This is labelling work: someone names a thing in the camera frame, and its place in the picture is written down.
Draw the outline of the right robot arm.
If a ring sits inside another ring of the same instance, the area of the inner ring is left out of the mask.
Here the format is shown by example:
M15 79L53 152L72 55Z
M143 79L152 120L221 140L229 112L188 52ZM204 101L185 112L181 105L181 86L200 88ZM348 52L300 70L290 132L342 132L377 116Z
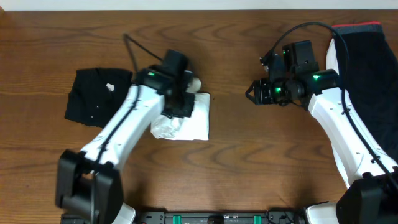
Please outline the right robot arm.
M261 57L268 76L253 81L245 95L255 105L293 103L307 110L326 132L347 187L339 201L309 205L294 222L397 223L397 162L370 135L335 70L320 70L312 58L285 64L289 55Z

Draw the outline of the white robot-print t-shirt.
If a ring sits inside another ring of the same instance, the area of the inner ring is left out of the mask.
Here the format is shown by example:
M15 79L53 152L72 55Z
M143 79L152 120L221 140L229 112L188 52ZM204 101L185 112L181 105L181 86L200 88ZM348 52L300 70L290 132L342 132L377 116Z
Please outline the white robot-print t-shirt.
M189 118L168 118L158 116L150 125L150 131L157 139L193 141L209 140L210 132L210 94L200 93L201 80L194 78L187 93L195 94L192 115Z

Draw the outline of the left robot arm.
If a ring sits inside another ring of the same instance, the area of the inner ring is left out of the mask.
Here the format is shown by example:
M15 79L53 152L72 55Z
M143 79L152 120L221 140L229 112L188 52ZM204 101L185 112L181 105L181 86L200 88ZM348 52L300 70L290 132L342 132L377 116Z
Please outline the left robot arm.
M137 77L99 135L79 152L67 149L60 156L55 204L66 212L62 223L133 223L136 211L124 203L121 181L130 153L160 115L191 117L193 72L144 69Z

